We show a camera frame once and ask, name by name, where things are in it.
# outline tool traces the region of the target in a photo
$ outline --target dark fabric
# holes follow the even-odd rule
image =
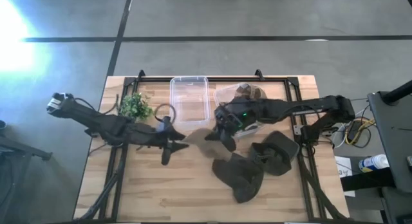
[[[292,161],[296,157],[297,153],[299,152],[299,148],[300,148],[299,144],[289,139],[289,137],[285,136],[285,134],[283,134],[280,131],[271,132],[262,141],[262,144],[264,143],[271,143],[285,150],[290,157],[290,161]]]
[[[260,190],[263,170],[251,159],[232,153],[232,158],[214,160],[213,173],[233,189],[233,196],[238,203],[250,201]]]
[[[250,158],[261,165],[265,172],[274,176],[281,176],[292,169],[289,154],[274,144],[253,143]]]

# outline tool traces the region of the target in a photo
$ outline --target concrete floor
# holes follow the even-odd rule
[[[8,135],[53,151],[34,158],[13,223],[70,220],[90,138],[53,118],[53,92],[98,107],[113,42],[18,43],[21,37],[116,37],[126,0],[0,0],[0,119]],[[133,0],[125,37],[179,35],[412,35],[407,0]],[[412,78],[411,41],[123,43],[114,75],[315,75],[321,95],[364,98]],[[365,101],[353,102],[355,110]],[[379,136],[365,149],[383,151]],[[351,215],[368,220],[370,215]]]

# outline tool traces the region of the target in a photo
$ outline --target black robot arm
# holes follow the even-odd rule
[[[214,132],[206,140],[221,140],[229,151],[233,151],[236,146],[233,146],[232,136],[255,122],[275,124],[290,115],[312,113],[326,114],[314,124],[300,128],[302,143],[315,142],[323,130],[355,118],[350,100],[342,96],[293,102],[267,98],[251,100],[247,96],[240,96],[216,108]]]
[[[107,115],[86,107],[77,102],[69,93],[54,93],[47,106],[47,112],[58,118],[70,118],[85,125],[85,132],[95,137],[99,134],[106,143],[112,146],[122,144],[138,144],[154,146],[163,149],[162,164],[167,165],[172,153],[188,147],[187,144],[176,143],[183,140],[185,135],[177,132],[166,116],[159,120],[157,128],[144,123],[134,123],[127,117]]]

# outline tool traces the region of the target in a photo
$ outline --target plastic bottle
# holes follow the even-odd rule
[[[385,154],[372,156],[359,162],[359,169],[364,173],[372,172],[374,170],[383,169],[386,167],[389,167],[389,163]]]

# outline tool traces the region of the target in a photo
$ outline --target wooden tabletop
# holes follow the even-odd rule
[[[303,99],[319,98],[314,76],[296,77],[299,78]],[[124,77],[108,77],[100,106],[101,112],[112,107],[116,94],[119,96],[122,94],[123,81]],[[209,82],[211,113],[216,108],[214,91],[233,84],[236,82]],[[251,84],[261,87],[268,98],[286,100],[283,83],[252,82]],[[169,102],[168,82],[141,82],[138,91],[150,97],[149,103],[153,108]],[[168,108],[161,109],[159,112],[159,116],[168,114]],[[307,118],[309,123],[316,119],[314,115],[308,115]],[[211,120],[208,127],[212,127],[213,122]],[[148,123],[158,125],[153,118],[148,120]],[[175,128],[185,135],[191,132],[183,126],[175,125]],[[275,130],[293,139],[290,119],[287,118],[273,125],[265,125],[255,135],[238,140],[236,152],[246,156],[252,142],[261,142],[264,137]],[[100,145],[102,145],[101,139],[93,139],[91,150]],[[296,160],[292,162],[292,170],[282,176],[265,174],[257,196],[249,202],[237,204],[233,198],[232,189],[213,175],[212,160],[202,156],[196,146],[191,145],[187,149],[172,154],[167,166],[160,163],[162,151],[158,148],[145,147],[136,151],[137,147],[137,145],[129,146],[118,221],[273,222],[307,220]],[[76,218],[82,216],[101,193],[109,153],[110,148],[105,147],[88,157],[75,210]],[[348,216],[348,208],[330,144],[316,146],[315,161],[322,190],[338,210]],[[106,212],[108,216],[111,213],[112,198],[111,194]],[[315,199],[312,199],[312,203],[316,210]]]

